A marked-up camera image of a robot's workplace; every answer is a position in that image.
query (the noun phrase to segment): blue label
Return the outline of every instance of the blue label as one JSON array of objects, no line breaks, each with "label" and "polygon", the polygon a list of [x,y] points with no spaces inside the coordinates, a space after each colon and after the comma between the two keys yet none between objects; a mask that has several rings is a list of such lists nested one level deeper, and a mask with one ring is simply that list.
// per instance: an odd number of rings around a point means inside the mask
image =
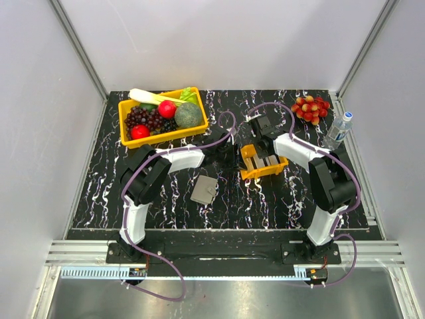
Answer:
[{"label": "blue label", "polygon": [[348,134],[348,131],[345,131],[345,132],[339,133],[339,134],[337,135],[337,138],[335,139],[335,141],[341,141],[341,140],[343,140],[343,139],[344,139],[344,137],[345,137],[347,134]]}]

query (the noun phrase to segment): yellow tray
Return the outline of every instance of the yellow tray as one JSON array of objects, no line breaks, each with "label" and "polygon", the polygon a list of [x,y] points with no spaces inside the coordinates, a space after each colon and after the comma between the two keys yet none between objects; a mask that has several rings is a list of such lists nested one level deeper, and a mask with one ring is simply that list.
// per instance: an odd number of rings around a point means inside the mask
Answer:
[{"label": "yellow tray", "polygon": [[[167,96],[169,98],[180,98],[180,93],[182,91],[183,90],[170,91],[166,93],[161,93],[160,95]],[[198,105],[201,107],[203,120],[200,126],[195,126],[194,128],[183,128],[174,132],[162,133],[162,134],[150,136],[148,138],[140,138],[138,140],[132,140],[132,141],[129,141],[125,134],[126,124],[124,123],[124,120],[127,118],[127,114],[130,113],[131,108],[134,106],[138,106],[140,102],[135,100],[121,101],[118,104],[118,111],[120,113],[121,143],[124,146],[127,146],[128,148],[139,148],[140,146],[144,144],[161,143],[161,142],[175,140],[177,138],[185,138],[187,136],[205,133],[205,131],[208,128],[208,118],[207,118],[207,115],[205,114],[204,106],[201,101],[201,96],[199,95],[199,90],[198,88],[192,87],[191,92],[197,93]]]},{"label": "yellow tray", "polygon": [[248,168],[247,171],[240,171],[242,179],[248,178],[260,178],[262,176],[276,174],[279,175],[283,172],[284,167],[289,164],[287,158],[279,157],[280,164],[269,165],[265,167],[261,167],[258,169],[254,169],[254,165],[252,164],[251,158],[257,155],[257,152],[254,148],[254,145],[248,144],[240,149],[240,153],[242,154],[242,158],[244,159],[244,163]]}]

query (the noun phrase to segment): small box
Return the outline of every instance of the small box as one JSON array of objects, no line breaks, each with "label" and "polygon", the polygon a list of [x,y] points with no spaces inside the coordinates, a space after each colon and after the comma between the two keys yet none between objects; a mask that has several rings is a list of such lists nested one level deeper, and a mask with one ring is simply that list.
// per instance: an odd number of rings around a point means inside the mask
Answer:
[{"label": "small box", "polygon": [[262,164],[262,167],[254,167],[255,162],[260,162],[257,156],[257,152],[255,150],[254,145],[248,144],[245,145],[241,150],[240,154],[242,155],[242,158],[244,160],[244,163],[248,170],[240,171],[242,179],[247,178],[260,178],[262,176],[272,175],[276,174],[279,175],[283,172],[285,166],[289,164],[287,158],[279,157],[279,163],[278,159],[276,157],[269,157],[267,160],[270,162],[268,165]]}]

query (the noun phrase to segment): gray block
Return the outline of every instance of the gray block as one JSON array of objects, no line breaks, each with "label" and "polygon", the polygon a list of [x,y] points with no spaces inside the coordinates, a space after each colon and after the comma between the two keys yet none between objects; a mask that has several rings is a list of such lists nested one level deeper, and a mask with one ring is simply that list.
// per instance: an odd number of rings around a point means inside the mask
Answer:
[{"label": "gray block", "polygon": [[193,189],[191,200],[203,205],[211,204],[216,195],[216,186],[217,180],[215,178],[200,175]]}]

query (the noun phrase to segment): metal floor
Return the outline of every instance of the metal floor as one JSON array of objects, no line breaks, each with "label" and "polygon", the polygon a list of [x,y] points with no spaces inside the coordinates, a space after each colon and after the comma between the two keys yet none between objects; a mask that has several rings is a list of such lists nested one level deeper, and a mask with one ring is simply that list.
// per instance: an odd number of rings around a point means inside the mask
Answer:
[{"label": "metal floor", "polygon": [[[332,268],[331,281],[343,276]],[[50,319],[108,318],[402,318],[385,269],[357,268],[338,286],[309,289],[299,282],[189,281],[183,302],[167,302],[116,281],[60,279]],[[140,284],[167,296],[178,296],[178,281],[147,280]]]}]

